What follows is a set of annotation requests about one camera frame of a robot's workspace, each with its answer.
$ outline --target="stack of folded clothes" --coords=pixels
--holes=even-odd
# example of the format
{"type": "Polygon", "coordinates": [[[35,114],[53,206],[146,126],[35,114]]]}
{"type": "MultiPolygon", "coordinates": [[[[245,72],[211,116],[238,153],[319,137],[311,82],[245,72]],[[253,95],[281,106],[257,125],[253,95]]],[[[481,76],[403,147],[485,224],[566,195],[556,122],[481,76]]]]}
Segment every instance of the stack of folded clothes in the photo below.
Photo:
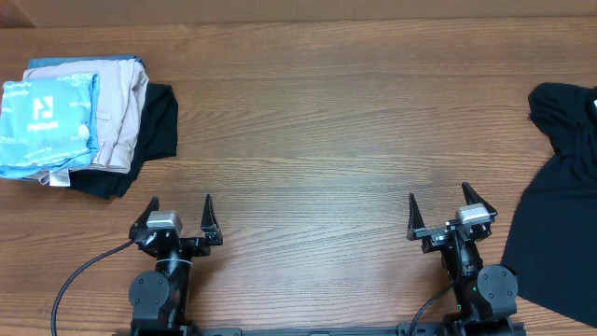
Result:
{"type": "Polygon", "coordinates": [[[4,85],[0,177],[122,197],[176,155],[178,103],[134,55],[33,59],[4,85]]]}

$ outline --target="black cable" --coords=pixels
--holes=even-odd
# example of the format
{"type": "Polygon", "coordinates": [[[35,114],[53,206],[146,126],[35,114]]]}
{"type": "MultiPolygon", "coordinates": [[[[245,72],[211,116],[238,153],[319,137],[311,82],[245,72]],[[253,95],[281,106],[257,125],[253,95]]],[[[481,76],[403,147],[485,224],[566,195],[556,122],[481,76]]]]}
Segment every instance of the black cable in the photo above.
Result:
{"type": "Polygon", "coordinates": [[[87,261],[85,264],[83,264],[83,266],[79,267],[78,270],[76,270],[69,278],[68,280],[66,280],[66,282],[64,283],[64,285],[62,285],[62,288],[60,289],[60,292],[58,292],[58,296],[56,297],[56,301],[54,302],[54,308],[52,308],[52,318],[51,318],[51,322],[50,322],[50,329],[52,331],[52,336],[57,336],[56,335],[56,314],[58,313],[58,305],[60,304],[60,300],[62,299],[62,295],[64,295],[64,292],[66,291],[66,289],[68,288],[68,286],[73,282],[73,280],[75,280],[76,276],[81,274],[83,271],[85,271],[86,268],[90,267],[92,264],[94,264],[95,262],[104,259],[105,257],[111,256],[119,251],[122,251],[123,249],[131,246],[134,243],[134,240],[130,240],[128,243],[121,245],[113,250],[107,251],[104,254],[102,254],[101,256],[97,256],[89,261],[87,261]]]}
{"type": "Polygon", "coordinates": [[[435,300],[439,299],[442,295],[446,294],[450,290],[450,288],[454,287],[462,279],[463,260],[462,260],[462,256],[460,253],[460,242],[458,241],[457,233],[454,234],[454,244],[456,247],[456,262],[458,265],[457,266],[458,274],[456,275],[456,279],[450,281],[450,284],[447,287],[441,289],[436,295],[434,295],[431,299],[429,299],[429,301],[427,301],[423,305],[423,307],[421,307],[421,309],[419,309],[419,312],[417,312],[417,314],[412,318],[412,322],[410,322],[409,336],[412,336],[412,333],[415,331],[415,329],[417,327],[417,321],[419,320],[419,317],[421,317],[423,312],[431,305],[431,303],[433,303],[435,300]]]}

